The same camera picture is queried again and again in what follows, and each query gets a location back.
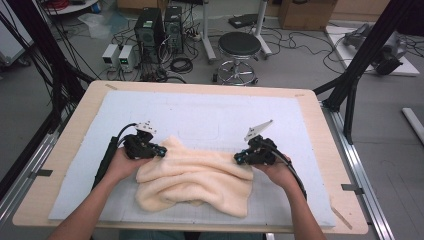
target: black stool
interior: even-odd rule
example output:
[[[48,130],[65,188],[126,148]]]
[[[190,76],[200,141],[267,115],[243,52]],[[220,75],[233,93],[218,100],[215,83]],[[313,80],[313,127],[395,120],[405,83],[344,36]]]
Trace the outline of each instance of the black stool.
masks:
[[[255,36],[244,32],[226,33],[219,39],[218,48],[221,53],[233,59],[218,68],[218,77],[222,84],[243,86],[258,82],[253,68],[242,61],[251,58],[258,60],[256,55],[261,50],[261,43]]]

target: stool base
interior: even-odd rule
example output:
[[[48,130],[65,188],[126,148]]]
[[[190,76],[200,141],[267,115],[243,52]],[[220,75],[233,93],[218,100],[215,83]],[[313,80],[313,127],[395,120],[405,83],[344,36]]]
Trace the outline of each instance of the stool base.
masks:
[[[258,82],[253,68],[238,59],[221,64],[218,68],[218,78],[222,81],[222,85],[245,86]]]

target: person's left hand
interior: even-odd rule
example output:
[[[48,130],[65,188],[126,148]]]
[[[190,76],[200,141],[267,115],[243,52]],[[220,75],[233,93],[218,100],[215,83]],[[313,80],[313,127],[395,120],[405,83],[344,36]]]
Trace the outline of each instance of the person's left hand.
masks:
[[[151,160],[152,158],[129,159],[125,154],[125,148],[118,148],[104,178],[110,178],[111,180],[119,182],[130,176],[135,170]]]

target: towel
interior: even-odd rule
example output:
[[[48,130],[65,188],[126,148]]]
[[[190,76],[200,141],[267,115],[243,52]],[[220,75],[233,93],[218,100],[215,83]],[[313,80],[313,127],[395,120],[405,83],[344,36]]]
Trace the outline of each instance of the towel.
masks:
[[[174,136],[162,146],[168,149],[140,167],[136,200],[147,211],[161,211],[178,202],[197,206],[204,202],[235,217],[247,216],[252,191],[251,166],[237,165],[234,154],[192,150]]]

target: person's right hand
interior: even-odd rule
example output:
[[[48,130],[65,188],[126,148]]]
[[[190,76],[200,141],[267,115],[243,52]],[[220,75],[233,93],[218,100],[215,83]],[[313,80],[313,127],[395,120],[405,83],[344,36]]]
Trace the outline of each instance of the person's right hand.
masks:
[[[275,161],[273,165],[255,164],[253,166],[264,172],[273,183],[282,187],[286,191],[292,187],[299,188],[296,178],[280,159]]]
[[[110,178],[119,182],[151,160],[152,159],[129,159],[125,153],[125,149],[118,148],[104,178]]]

